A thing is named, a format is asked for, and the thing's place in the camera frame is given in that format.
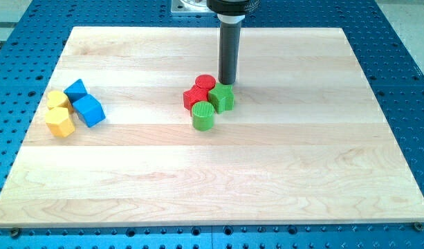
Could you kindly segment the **black robot arm flange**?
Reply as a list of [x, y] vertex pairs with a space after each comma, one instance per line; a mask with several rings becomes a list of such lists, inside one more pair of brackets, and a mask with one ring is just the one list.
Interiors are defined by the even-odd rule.
[[261, 5], [261, 0], [207, 0], [207, 7], [220, 15], [241, 16], [254, 12]]

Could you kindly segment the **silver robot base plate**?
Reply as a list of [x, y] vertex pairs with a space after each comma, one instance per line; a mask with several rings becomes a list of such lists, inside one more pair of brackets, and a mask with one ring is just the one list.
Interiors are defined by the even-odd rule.
[[207, 7], [206, 0], [171, 0], [172, 16], [210, 16], [214, 13]]

